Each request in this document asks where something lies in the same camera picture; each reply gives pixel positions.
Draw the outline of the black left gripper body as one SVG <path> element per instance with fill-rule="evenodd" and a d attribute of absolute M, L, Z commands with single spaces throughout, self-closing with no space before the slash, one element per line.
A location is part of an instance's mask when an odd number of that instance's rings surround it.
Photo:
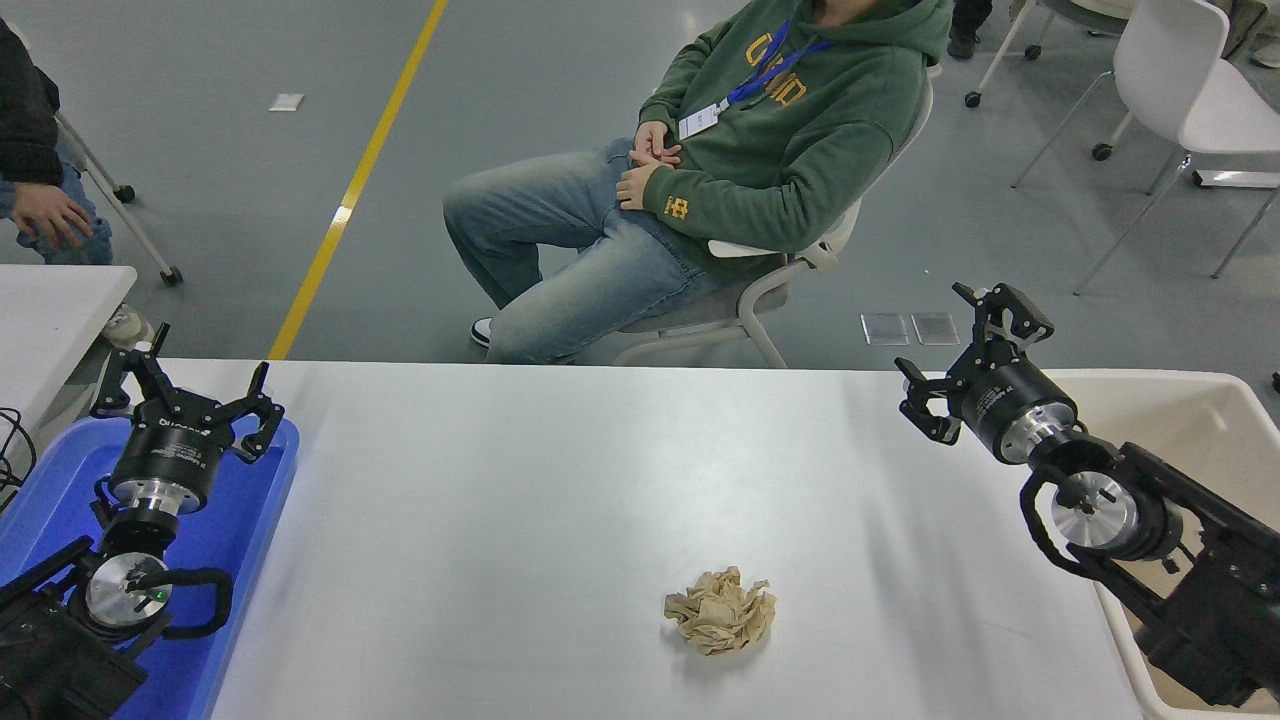
<path fill-rule="evenodd" d="M 143 496 L 145 487 L 156 482 L 178 487 L 184 501 L 206 501 L 234 439 L 228 424 L 198 429 L 166 418 L 141 421 L 132 429 L 108 487 L 119 501 Z"/>

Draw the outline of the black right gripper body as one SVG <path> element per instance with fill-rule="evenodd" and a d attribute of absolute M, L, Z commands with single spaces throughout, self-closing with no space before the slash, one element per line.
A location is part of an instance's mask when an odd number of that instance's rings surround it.
<path fill-rule="evenodd" d="M 1039 442 L 1076 423 L 1075 402 L 1029 361 L 978 372 L 956 414 L 1001 462 L 1028 462 Z"/>

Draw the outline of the person's hand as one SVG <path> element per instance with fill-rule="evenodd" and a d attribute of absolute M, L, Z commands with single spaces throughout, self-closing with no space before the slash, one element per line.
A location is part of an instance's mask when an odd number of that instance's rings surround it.
<path fill-rule="evenodd" d="M 78 249 L 93 233 L 92 217 L 60 187 L 33 182 L 13 184 L 10 208 L 3 217 L 22 233 L 45 238 L 54 249 Z"/>

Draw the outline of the person's left hand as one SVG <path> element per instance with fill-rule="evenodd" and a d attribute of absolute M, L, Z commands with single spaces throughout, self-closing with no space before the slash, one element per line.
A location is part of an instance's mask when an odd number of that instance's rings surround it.
<path fill-rule="evenodd" d="M 657 159 L 636 156 L 634 167 L 625 170 L 614 186 L 614 196 L 622 210 L 643 210 L 644 195 L 649 179 L 658 170 L 668 167 Z"/>

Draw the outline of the person's right hand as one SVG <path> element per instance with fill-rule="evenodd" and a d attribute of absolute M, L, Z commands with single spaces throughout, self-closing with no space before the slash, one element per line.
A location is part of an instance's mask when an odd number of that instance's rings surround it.
<path fill-rule="evenodd" d="M 669 127 L 663 120 L 641 122 L 634 136 L 634 151 L 676 168 L 681 164 L 681 146 L 668 145 L 668 135 Z"/>

